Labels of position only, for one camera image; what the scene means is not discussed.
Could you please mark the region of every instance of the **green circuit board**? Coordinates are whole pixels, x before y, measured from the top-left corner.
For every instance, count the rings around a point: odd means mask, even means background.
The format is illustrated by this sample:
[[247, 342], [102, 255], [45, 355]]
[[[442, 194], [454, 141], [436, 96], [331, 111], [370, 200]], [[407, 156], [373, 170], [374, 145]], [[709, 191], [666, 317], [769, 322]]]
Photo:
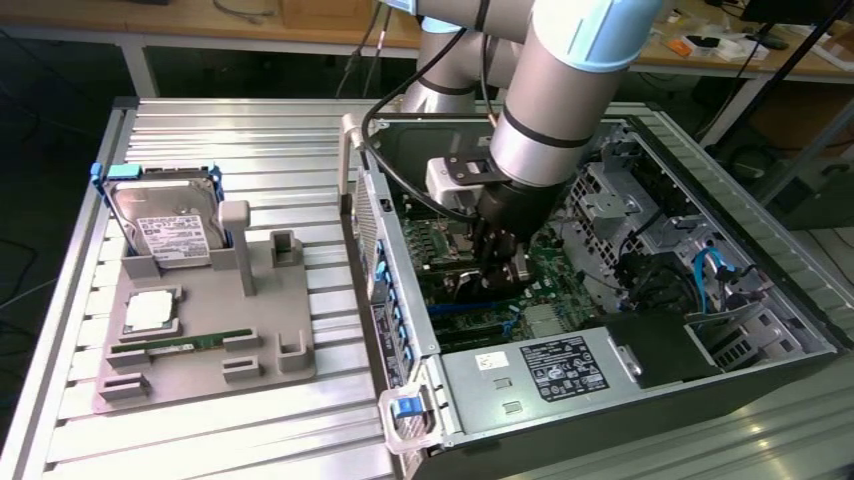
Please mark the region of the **green circuit board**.
[[537, 281], [525, 293], [473, 305], [453, 305], [445, 288], [448, 277], [477, 270], [468, 226], [448, 219], [405, 218], [403, 232], [444, 352], [572, 332], [601, 314], [552, 227], [529, 250]]

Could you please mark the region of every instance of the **aluminum profile table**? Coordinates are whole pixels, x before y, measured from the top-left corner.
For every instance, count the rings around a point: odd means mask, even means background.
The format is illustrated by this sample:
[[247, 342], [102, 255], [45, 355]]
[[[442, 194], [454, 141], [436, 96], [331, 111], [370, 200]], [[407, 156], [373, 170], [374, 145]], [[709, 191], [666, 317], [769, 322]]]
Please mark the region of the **aluminum profile table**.
[[[394, 477], [335, 198], [341, 116], [361, 115], [371, 103], [145, 100], [115, 109], [102, 163], [215, 162], [225, 173], [226, 197], [251, 202], [250, 240], [265, 238], [271, 229], [291, 228], [306, 242], [318, 377], [273, 390], [93, 414], [125, 241], [90, 191], [0, 478]], [[610, 113], [638, 115], [680, 158], [700, 154], [685, 146], [688, 136], [660, 112], [640, 104], [614, 104]], [[850, 319], [840, 324], [854, 333]], [[845, 478], [846, 465], [854, 464], [852, 405], [849, 357], [729, 417], [517, 478]]]

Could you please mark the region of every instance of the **warning label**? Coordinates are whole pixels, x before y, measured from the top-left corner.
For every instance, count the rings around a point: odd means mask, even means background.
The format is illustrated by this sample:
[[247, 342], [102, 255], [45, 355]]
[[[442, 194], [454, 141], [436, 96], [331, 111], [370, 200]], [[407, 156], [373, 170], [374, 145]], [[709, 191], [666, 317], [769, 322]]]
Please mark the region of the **warning label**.
[[522, 347], [522, 356], [548, 402], [609, 388], [584, 337]]
[[183, 260], [210, 255], [199, 215], [141, 218], [138, 223], [155, 260]]

